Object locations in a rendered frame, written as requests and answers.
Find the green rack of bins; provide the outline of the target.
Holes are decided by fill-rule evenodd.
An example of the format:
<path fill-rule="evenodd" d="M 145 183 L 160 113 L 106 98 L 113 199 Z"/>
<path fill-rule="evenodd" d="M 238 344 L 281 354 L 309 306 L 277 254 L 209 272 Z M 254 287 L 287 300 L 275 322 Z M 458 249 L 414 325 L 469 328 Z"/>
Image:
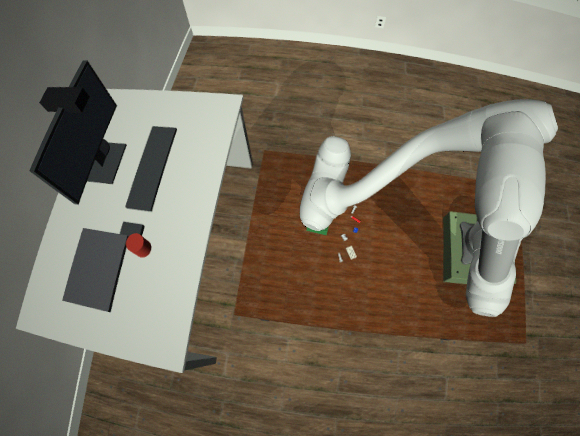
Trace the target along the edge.
<path fill-rule="evenodd" d="M 324 229 L 324 230 L 321 230 L 321 231 L 315 231 L 315 230 L 312 230 L 312 229 L 310 229 L 310 228 L 307 227 L 307 230 L 306 231 L 310 231 L 310 232 L 314 232 L 314 233 L 318 233 L 318 234 L 327 235 L 328 227 L 326 229 Z"/>

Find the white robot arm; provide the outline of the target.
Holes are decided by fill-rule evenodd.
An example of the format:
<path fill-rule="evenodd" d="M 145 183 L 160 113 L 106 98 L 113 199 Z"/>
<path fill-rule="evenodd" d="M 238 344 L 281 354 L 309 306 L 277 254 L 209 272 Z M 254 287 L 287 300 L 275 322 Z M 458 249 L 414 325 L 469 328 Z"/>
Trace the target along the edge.
<path fill-rule="evenodd" d="M 475 187 L 478 220 L 475 225 L 460 223 L 461 262 L 471 264 L 466 287 L 469 308 L 496 317 L 510 303 L 521 240 L 533 231 L 542 214 L 543 147 L 557 130 L 552 106 L 545 101 L 490 104 L 419 133 L 348 186 L 343 181 L 351 158 L 349 144 L 330 136 L 316 155 L 302 196 L 300 219 L 312 230 L 324 230 L 347 207 L 371 197 L 423 158 L 441 151 L 481 151 Z"/>

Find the white domino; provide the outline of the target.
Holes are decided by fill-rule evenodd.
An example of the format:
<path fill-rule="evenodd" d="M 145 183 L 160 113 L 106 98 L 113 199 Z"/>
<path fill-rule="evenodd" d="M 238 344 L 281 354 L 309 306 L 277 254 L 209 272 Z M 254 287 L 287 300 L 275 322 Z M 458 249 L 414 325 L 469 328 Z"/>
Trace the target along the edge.
<path fill-rule="evenodd" d="M 356 254 L 355 254 L 355 252 L 354 252 L 354 250 L 353 250 L 352 246 L 350 246 L 350 247 L 346 248 L 346 250 L 347 250 L 347 252 L 348 252 L 348 254 L 349 254 L 349 257 L 350 257 L 350 259 L 354 259 L 354 258 L 356 258 Z"/>

